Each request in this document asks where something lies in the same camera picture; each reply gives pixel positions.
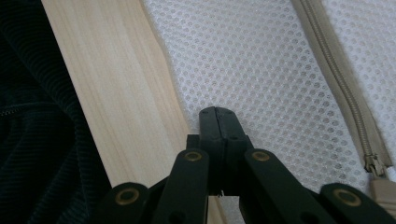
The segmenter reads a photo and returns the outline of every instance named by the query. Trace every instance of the wood grain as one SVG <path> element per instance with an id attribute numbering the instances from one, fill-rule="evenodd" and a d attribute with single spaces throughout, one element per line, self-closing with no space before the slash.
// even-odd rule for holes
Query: wood grain
<path id="1" fill-rule="evenodd" d="M 111 185 L 150 187 L 169 175 L 189 129 L 141 3 L 43 5 Z M 223 223 L 218 201 L 210 201 L 210 222 Z"/>

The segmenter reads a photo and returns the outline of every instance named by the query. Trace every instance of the zipper pull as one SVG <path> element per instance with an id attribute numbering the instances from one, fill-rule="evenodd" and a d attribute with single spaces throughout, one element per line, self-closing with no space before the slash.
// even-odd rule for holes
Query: zipper pull
<path id="1" fill-rule="evenodd" d="M 366 162 L 364 168 L 367 172 L 372 173 L 375 179 L 388 179 L 387 166 L 381 161 L 381 159 L 379 159 L 376 154 L 364 156 L 364 161 Z"/>

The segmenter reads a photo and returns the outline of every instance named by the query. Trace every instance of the brass rivet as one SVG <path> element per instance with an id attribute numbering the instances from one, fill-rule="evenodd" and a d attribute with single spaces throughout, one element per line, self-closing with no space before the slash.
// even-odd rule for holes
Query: brass rivet
<path id="1" fill-rule="evenodd" d="M 122 189 L 116 195 L 116 203 L 119 205 L 127 205 L 136 202 L 139 198 L 139 190 L 134 188 Z"/>
<path id="2" fill-rule="evenodd" d="M 361 205 L 361 199 L 349 190 L 335 189 L 332 194 L 336 199 L 351 207 L 357 207 Z"/>
<path id="3" fill-rule="evenodd" d="M 251 155 L 256 161 L 268 161 L 270 159 L 267 153 L 261 151 L 253 152 Z"/>
<path id="4" fill-rule="evenodd" d="M 202 155 L 198 152 L 189 152 L 186 155 L 184 155 L 184 159 L 188 161 L 198 161 L 202 158 Z"/>

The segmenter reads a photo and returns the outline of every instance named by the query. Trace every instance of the dark fleece fabric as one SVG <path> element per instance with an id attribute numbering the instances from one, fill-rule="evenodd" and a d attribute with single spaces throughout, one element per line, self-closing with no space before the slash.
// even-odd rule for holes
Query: dark fleece fabric
<path id="1" fill-rule="evenodd" d="M 110 184 L 41 2 L 0 30 L 0 223 L 87 223 Z"/>

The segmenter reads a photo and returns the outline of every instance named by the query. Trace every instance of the pivot screw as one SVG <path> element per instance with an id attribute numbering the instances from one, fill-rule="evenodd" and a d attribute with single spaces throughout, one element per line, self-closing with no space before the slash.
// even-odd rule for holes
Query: pivot screw
<path id="1" fill-rule="evenodd" d="M 139 198 L 139 190 L 134 188 L 122 189 L 116 195 L 116 203 L 119 205 L 128 205 L 136 202 Z"/>

